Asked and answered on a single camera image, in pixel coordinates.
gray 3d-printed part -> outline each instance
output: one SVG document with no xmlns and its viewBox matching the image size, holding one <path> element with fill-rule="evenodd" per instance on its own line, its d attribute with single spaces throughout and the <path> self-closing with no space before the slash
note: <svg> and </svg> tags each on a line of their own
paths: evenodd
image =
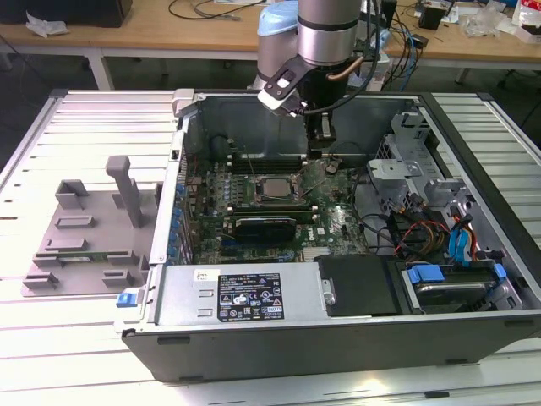
<svg viewBox="0 0 541 406">
<path fill-rule="evenodd" d="M 101 280 L 104 270 L 128 270 L 134 278 L 132 286 L 140 286 L 146 282 L 148 270 L 141 272 L 139 267 L 141 258 L 150 256 L 157 213 L 155 193 L 140 192 L 140 228 L 133 228 L 128 216 L 123 210 L 117 209 L 111 196 L 112 192 L 91 191 L 87 196 L 79 197 L 84 211 L 64 210 L 60 205 L 57 207 L 36 251 L 40 255 L 34 257 L 29 275 L 41 274 L 42 271 L 52 272 L 59 282 L 54 287 L 50 284 L 23 284 L 23 296 L 117 294 L 130 286 L 127 283 L 123 286 L 107 286 Z M 85 216 L 93 218 L 93 227 L 57 227 L 61 218 Z M 75 253 L 49 252 L 45 250 L 49 239 L 84 239 L 87 247 Z M 122 258 L 115 258 L 113 261 L 119 260 L 124 265 L 113 265 L 109 262 L 109 255 L 120 254 Z"/>
<path fill-rule="evenodd" d="M 140 227 L 141 209 L 139 206 L 139 191 L 129 178 L 129 158 L 127 156 L 110 156 L 107 160 L 107 175 L 115 179 L 118 191 L 122 196 L 129 220 L 134 228 Z"/>
<path fill-rule="evenodd" d="M 85 239 L 49 239 L 45 251 L 80 251 L 85 248 Z"/>
<path fill-rule="evenodd" d="M 91 228 L 94 227 L 94 217 L 92 216 L 64 216 L 59 217 L 55 226 L 63 228 Z"/>
<path fill-rule="evenodd" d="M 111 196 L 112 201 L 115 202 L 115 206 L 118 208 L 118 210 L 123 210 L 126 208 L 124 205 L 124 200 L 122 200 L 122 196 L 119 193 L 113 193 Z"/>
<path fill-rule="evenodd" d="M 47 268 L 50 266 L 62 267 L 62 263 L 58 260 L 57 256 L 54 255 L 54 253 L 51 253 L 51 256 L 40 256 L 39 258 L 34 256 L 34 258 L 32 258 L 32 262 L 34 262 L 34 265 L 36 265 L 38 268 Z"/>
<path fill-rule="evenodd" d="M 140 276 L 143 278 L 144 281 L 146 281 L 150 272 L 149 260 L 146 259 L 146 256 L 142 255 L 139 259 L 138 269 Z"/>
<path fill-rule="evenodd" d="M 103 271 L 103 277 L 101 280 L 109 288 L 124 288 L 127 285 L 132 286 L 134 284 L 134 277 L 132 277 L 127 269 L 105 270 Z"/>
<path fill-rule="evenodd" d="M 56 283 L 58 279 L 50 272 L 28 274 L 23 280 L 28 289 L 54 288 Z"/>
<path fill-rule="evenodd" d="M 80 180 L 63 180 L 55 196 L 64 210 L 76 210 L 84 209 L 79 198 L 88 196 L 88 192 Z"/>
<path fill-rule="evenodd" d="M 111 265 L 133 265 L 139 263 L 139 258 L 130 250 L 126 254 L 108 255 L 107 260 Z"/>
</svg>

white label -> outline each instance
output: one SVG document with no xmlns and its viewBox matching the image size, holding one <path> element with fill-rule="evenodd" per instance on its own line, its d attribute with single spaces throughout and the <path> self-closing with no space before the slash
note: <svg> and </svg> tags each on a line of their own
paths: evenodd
<svg viewBox="0 0 541 406">
<path fill-rule="evenodd" d="M 194 271 L 194 281 L 196 282 L 217 281 L 219 276 L 219 269 L 196 269 Z"/>
<path fill-rule="evenodd" d="M 263 313 L 281 313 L 281 306 L 264 307 Z"/>
</svg>

copper pipe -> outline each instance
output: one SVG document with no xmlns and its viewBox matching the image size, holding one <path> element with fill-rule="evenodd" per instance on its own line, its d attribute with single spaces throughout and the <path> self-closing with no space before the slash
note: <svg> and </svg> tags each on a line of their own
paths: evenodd
<svg viewBox="0 0 541 406">
<path fill-rule="evenodd" d="M 338 80 L 344 80 L 349 76 L 356 68 L 361 66 L 361 63 L 363 63 L 364 57 L 358 57 L 355 62 L 353 62 L 351 65 L 349 65 L 347 68 L 342 70 L 339 74 L 328 74 L 327 80 L 330 80 L 331 82 L 337 82 Z"/>
</svg>

blue latch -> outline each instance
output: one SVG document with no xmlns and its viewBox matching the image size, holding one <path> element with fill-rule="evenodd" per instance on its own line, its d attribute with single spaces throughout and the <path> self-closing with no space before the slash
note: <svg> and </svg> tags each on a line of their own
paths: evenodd
<svg viewBox="0 0 541 406">
<path fill-rule="evenodd" d="M 416 265 L 408 269 L 407 274 L 412 283 L 445 281 L 443 272 L 437 265 Z"/>
<path fill-rule="evenodd" d="M 137 294 L 119 294 L 117 296 L 117 307 L 137 307 Z"/>
<path fill-rule="evenodd" d="M 507 272 L 501 264 L 494 265 L 494 272 L 496 273 L 498 279 L 500 279 L 501 281 L 507 279 Z"/>
<path fill-rule="evenodd" d="M 449 255 L 462 266 L 470 266 L 464 253 L 467 251 L 469 236 L 463 228 L 456 228 L 451 231 L 449 237 Z"/>
</svg>

floor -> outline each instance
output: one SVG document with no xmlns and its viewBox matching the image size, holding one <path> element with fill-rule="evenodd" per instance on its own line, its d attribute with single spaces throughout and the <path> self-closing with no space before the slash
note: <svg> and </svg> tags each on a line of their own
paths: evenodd
<svg viewBox="0 0 541 406">
<path fill-rule="evenodd" d="M 20 58 L 10 56 L 13 68 L 0 72 L 0 169 L 5 165 L 30 127 L 51 88 L 95 89 L 92 73 L 80 57 L 32 56 L 30 65 L 41 80 Z M 158 59 L 135 60 L 108 58 L 117 89 L 155 90 L 194 87 L 200 89 L 242 89 L 256 74 L 254 62 L 224 63 L 207 60 L 168 60 L 168 76 L 162 76 Z M 419 67 L 407 91 L 487 92 L 517 122 L 522 123 L 541 100 L 541 76 L 532 72 L 513 74 L 505 87 L 498 82 L 505 71 L 472 70 L 463 85 L 455 83 L 457 69 Z M 524 126 L 525 132 L 541 144 L 541 108 Z"/>
</svg>

